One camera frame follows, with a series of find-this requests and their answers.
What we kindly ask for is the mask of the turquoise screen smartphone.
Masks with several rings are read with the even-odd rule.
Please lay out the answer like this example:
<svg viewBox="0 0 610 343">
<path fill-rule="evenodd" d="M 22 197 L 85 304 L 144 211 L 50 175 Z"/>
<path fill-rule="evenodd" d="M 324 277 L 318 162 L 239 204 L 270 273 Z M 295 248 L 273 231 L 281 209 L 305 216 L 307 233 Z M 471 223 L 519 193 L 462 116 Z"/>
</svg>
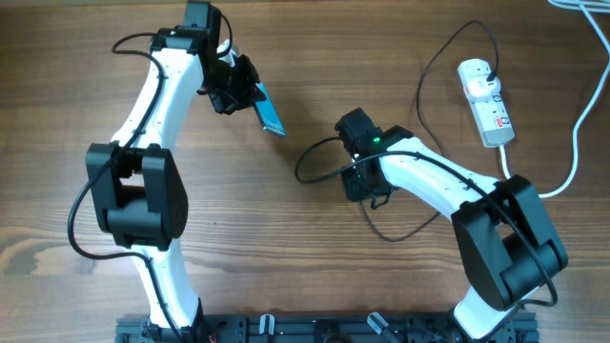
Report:
<svg viewBox="0 0 610 343">
<path fill-rule="evenodd" d="M 285 137 L 286 132 L 275 110 L 274 104 L 262 82 L 256 84 L 259 92 L 264 96 L 254 102 L 254 110 L 261 124 L 262 130 Z"/>
</svg>

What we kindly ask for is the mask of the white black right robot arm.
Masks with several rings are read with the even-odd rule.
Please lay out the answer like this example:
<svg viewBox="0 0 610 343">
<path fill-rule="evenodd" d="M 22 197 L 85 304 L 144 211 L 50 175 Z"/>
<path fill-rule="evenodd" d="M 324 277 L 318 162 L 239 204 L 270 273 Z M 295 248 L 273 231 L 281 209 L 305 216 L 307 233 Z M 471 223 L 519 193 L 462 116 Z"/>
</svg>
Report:
<svg viewBox="0 0 610 343">
<path fill-rule="evenodd" d="M 453 225 L 470 288 L 452 309 L 461 339 L 484 342 L 545 286 L 568 254 L 535 187 L 514 175 L 500 181 L 469 171 L 427 148 L 410 131 L 383 131 L 363 109 L 343 115 L 335 131 L 353 163 L 341 175 L 352 201 L 389 199 L 404 189 Z"/>
</svg>

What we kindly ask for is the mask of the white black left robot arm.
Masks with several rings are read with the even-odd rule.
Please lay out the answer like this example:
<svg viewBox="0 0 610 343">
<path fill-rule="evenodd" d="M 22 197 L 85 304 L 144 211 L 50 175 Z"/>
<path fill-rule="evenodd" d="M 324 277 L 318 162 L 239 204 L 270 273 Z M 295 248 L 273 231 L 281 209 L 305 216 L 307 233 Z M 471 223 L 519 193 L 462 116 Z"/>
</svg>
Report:
<svg viewBox="0 0 610 343">
<path fill-rule="evenodd" d="M 105 257 L 134 262 L 151 306 L 141 329 L 118 323 L 119 342 L 214 341 L 181 251 L 189 203 L 173 159 L 177 136 L 196 95 L 208 96 L 219 114 L 253 108 L 264 130 L 285 133 L 249 57 L 232 38 L 220 39 L 229 25 L 210 2 L 190 1 L 182 24 L 148 33 L 142 55 L 151 65 L 130 116 L 110 142 L 87 151 L 89 179 L 71 207 L 69 242 L 98 259 L 78 246 L 74 232 L 79 205 L 91 194 L 100 230 L 119 248 Z"/>
</svg>

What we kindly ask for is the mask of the white charger adapter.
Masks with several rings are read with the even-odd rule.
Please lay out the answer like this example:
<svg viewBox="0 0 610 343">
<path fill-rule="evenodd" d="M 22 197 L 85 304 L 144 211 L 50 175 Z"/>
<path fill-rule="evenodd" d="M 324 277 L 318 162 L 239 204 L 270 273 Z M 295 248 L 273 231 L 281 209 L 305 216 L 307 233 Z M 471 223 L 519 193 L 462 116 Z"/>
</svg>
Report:
<svg viewBox="0 0 610 343">
<path fill-rule="evenodd" d="M 499 95 L 501 84 L 497 77 L 488 80 L 486 76 L 476 76 L 469 79 L 463 89 L 467 100 L 477 103 L 492 100 L 494 96 Z"/>
</svg>

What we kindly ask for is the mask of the white power strip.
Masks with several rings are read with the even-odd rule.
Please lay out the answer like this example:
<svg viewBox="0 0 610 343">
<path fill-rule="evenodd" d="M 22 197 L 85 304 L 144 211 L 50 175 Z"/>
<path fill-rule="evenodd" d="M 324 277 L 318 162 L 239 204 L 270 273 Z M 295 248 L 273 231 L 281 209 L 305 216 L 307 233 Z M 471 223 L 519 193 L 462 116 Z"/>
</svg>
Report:
<svg viewBox="0 0 610 343">
<path fill-rule="evenodd" d="M 458 66 L 457 72 L 463 87 L 473 77 L 486 76 L 488 78 L 492 69 L 482 59 L 469 59 Z M 497 148 L 515 138 L 513 125 L 500 93 L 494 96 L 492 100 L 477 103 L 471 103 L 467 100 L 467 102 L 485 148 Z"/>
</svg>

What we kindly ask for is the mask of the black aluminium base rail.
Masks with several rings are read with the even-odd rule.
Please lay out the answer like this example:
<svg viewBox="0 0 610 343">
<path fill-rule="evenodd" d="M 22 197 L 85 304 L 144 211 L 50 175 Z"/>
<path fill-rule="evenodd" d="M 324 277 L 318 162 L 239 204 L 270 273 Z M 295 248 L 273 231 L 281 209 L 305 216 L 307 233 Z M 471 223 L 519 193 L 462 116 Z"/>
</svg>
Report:
<svg viewBox="0 0 610 343">
<path fill-rule="evenodd" d="M 468 342 L 448 313 L 383 315 L 394 342 Z M 208 315 L 212 334 L 201 342 L 391 342 L 377 333 L 366 316 Z M 486 342 L 539 342 L 534 313 L 517 313 Z M 146 316 L 118 319 L 114 342 L 178 342 L 171 329 L 157 329 Z"/>
</svg>

